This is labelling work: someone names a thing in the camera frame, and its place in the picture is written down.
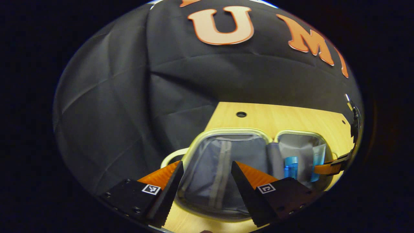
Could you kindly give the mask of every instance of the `black fabric backdrop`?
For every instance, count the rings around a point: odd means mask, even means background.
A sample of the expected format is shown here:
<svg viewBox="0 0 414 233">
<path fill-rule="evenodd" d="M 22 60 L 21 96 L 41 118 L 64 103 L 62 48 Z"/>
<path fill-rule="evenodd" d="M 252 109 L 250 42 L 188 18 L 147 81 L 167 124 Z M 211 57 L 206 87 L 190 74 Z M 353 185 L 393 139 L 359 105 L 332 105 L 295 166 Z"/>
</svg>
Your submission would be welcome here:
<svg viewBox="0 0 414 233">
<path fill-rule="evenodd" d="M 116 19 L 78 50 L 62 74 L 55 133 L 65 162 L 89 192 L 159 169 L 164 157 L 204 131 L 219 101 L 321 109 L 352 122 L 347 93 L 363 115 L 352 68 L 345 78 L 333 45 L 327 42 L 335 66 L 292 49 L 289 28 L 276 14 L 315 30 L 300 19 L 249 0 L 183 8 L 181 2 L 164 0 L 152 9 L 145 4 Z M 235 23 L 222 10 L 229 5 L 252 9 L 253 37 L 236 45 L 201 42 L 187 16 L 218 9 L 217 29 L 231 32 Z"/>
<path fill-rule="evenodd" d="M 360 153 L 347 175 L 320 201 L 267 232 L 409 232 L 414 194 L 408 109 L 413 105 L 413 81 L 408 72 L 411 48 L 402 36 L 412 21 L 409 6 L 398 1 L 275 4 L 329 38 L 348 61 L 364 98 L 372 98 L 366 105 Z M 58 79 L 75 52 L 100 28 L 139 5 L 137 1 L 2 3 L 6 23 L 2 232 L 145 232 L 98 203 L 73 177 L 51 124 Z M 166 145 L 165 151 L 172 146 Z"/>
</svg>

